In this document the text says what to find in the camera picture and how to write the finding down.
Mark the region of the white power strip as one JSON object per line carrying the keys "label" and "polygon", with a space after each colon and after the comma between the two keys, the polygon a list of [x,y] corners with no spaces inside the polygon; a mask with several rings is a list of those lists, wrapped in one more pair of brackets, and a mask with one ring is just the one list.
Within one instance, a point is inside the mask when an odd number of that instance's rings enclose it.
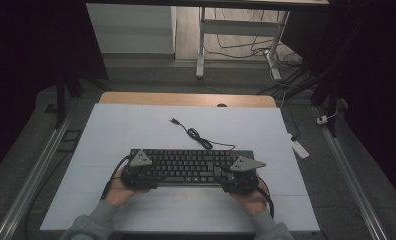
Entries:
{"label": "white power strip", "polygon": [[310,156],[308,151],[299,143],[296,136],[290,135],[290,141],[293,151],[300,159],[305,159]]}

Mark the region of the white cabinet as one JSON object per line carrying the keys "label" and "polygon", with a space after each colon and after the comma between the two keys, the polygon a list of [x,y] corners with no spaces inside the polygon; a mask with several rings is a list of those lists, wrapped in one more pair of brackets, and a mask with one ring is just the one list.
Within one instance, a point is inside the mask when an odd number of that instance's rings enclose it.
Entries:
{"label": "white cabinet", "polygon": [[88,3],[87,10],[102,53],[175,53],[175,7]]}

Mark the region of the white foam board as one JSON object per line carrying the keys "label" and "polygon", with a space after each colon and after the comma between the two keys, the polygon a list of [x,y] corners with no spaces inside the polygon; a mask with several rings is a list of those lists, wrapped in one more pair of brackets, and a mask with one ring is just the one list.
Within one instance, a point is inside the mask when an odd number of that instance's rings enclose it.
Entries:
{"label": "white foam board", "polygon": [[[41,225],[69,228],[89,214],[119,161],[133,148],[196,149],[192,127],[217,148],[250,150],[274,202],[274,218],[291,231],[319,228],[277,108],[180,107],[124,104],[94,106],[73,158]],[[139,194],[113,219],[129,233],[250,233],[249,216],[219,187],[160,186]]]}

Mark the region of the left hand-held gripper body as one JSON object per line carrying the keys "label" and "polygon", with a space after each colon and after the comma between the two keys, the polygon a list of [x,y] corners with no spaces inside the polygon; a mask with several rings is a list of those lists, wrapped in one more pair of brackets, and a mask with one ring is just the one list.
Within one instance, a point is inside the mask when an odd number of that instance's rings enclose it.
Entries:
{"label": "left hand-held gripper body", "polygon": [[128,159],[121,173],[122,183],[131,190],[156,189],[159,185],[159,178],[146,176],[146,172],[153,167],[153,162],[145,152],[138,150],[129,155]]}

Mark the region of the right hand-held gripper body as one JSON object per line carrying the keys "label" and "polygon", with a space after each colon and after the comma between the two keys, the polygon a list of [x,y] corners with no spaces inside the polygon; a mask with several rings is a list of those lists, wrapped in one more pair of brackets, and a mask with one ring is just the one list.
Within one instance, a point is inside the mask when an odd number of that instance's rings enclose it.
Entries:
{"label": "right hand-held gripper body", "polygon": [[239,156],[229,167],[233,173],[225,173],[226,177],[222,177],[220,181],[226,184],[225,192],[248,195],[254,191],[259,185],[256,170],[265,167],[264,162],[254,160],[252,158]]}

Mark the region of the black computer keyboard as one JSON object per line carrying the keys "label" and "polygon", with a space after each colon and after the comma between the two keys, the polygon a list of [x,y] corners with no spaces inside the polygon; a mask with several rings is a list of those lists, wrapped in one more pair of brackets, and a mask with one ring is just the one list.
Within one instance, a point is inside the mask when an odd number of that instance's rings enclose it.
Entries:
{"label": "black computer keyboard", "polygon": [[217,186],[216,181],[226,177],[221,166],[231,166],[239,156],[254,158],[250,150],[132,149],[130,155],[138,150],[153,162],[147,177],[152,171],[168,171],[165,179],[159,179],[167,186]]}

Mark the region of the black stand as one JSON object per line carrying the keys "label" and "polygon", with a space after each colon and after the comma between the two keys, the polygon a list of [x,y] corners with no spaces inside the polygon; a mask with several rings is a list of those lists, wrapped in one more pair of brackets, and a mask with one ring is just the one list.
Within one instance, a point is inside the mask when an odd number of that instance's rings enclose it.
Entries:
{"label": "black stand", "polygon": [[83,96],[84,89],[80,83],[81,79],[86,80],[104,92],[111,91],[111,88],[108,85],[84,71],[71,70],[61,72],[56,81],[56,104],[48,105],[45,110],[46,113],[56,114],[56,129],[59,129],[62,126],[66,118],[66,90],[68,90],[70,95],[75,98]]}
{"label": "black stand", "polygon": [[336,67],[328,67],[325,71],[314,77],[312,80],[299,85],[296,89],[288,91],[285,94],[284,100],[287,101],[290,97],[316,85],[316,90],[310,97],[310,102],[313,106],[321,106],[325,100],[328,100],[328,116],[327,128],[330,134],[335,137],[335,116],[337,114],[337,97],[338,97],[338,78],[336,74],[338,70]]}

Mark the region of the white-framed desk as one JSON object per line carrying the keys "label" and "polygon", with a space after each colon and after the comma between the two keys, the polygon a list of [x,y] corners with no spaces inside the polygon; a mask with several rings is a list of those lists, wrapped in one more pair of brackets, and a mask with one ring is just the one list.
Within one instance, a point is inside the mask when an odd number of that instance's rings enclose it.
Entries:
{"label": "white-framed desk", "polygon": [[[328,0],[85,0],[87,3],[126,4],[150,6],[200,7],[199,47],[196,65],[196,78],[204,76],[204,37],[206,34],[264,36],[273,37],[270,50],[265,54],[271,73],[280,79],[275,67],[274,54],[280,41],[288,15],[291,11],[326,10]],[[277,10],[282,12],[277,22],[251,22],[239,20],[207,19],[207,8]]]}

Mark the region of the metal floor rail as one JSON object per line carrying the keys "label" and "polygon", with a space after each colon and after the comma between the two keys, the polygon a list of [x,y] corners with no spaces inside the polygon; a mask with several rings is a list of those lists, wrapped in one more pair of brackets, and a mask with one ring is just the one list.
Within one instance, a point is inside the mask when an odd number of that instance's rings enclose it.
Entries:
{"label": "metal floor rail", "polygon": [[0,214],[0,240],[11,240],[73,119],[68,113],[62,120],[33,117],[0,169],[0,203],[8,205]]}
{"label": "metal floor rail", "polygon": [[344,177],[344,180],[349,188],[354,202],[360,210],[361,216],[367,226],[367,229],[373,240],[388,240],[387,234],[382,226],[371,202],[363,191],[358,178],[356,177],[348,159],[340,146],[336,137],[334,137],[327,127],[326,123],[320,124],[316,120],[317,125],[321,127],[324,137],[329,145],[329,148],[339,166],[339,169]]}

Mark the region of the person's right hand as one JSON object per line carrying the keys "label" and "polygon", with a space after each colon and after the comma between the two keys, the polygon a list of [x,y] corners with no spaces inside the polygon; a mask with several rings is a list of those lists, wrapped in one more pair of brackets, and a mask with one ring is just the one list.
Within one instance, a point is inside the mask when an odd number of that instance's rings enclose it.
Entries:
{"label": "person's right hand", "polygon": [[261,178],[258,178],[258,181],[260,191],[254,190],[248,195],[232,194],[232,197],[240,203],[245,212],[251,217],[268,209],[267,200],[263,195],[263,193],[268,192],[268,188]]}

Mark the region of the person's left hand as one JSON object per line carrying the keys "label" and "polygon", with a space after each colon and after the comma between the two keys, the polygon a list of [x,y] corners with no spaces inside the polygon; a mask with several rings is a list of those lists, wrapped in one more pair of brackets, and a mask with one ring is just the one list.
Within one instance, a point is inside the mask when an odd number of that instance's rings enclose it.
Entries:
{"label": "person's left hand", "polygon": [[131,198],[137,194],[147,193],[147,190],[131,190],[127,188],[120,180],[122,170],[118,170],[111,179],[109,190],[105,200],[114,206],[120,207],[125,205]]}

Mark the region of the dark curtain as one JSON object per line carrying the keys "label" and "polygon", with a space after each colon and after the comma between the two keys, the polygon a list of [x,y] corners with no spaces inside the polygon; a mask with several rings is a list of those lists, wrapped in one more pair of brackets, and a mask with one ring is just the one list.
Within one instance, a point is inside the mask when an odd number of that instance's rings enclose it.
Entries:
{"label": "dark curtain", "polygon": [[332,76],[345,120],[396,190],[396,0],[328,1],[340,8],[291,12],[282,41],[320,74],[361,27]]}
{"label": "dark curtain", "polygon": [[40,91],[107,77],[87,0],[0,0],[0,164]]}

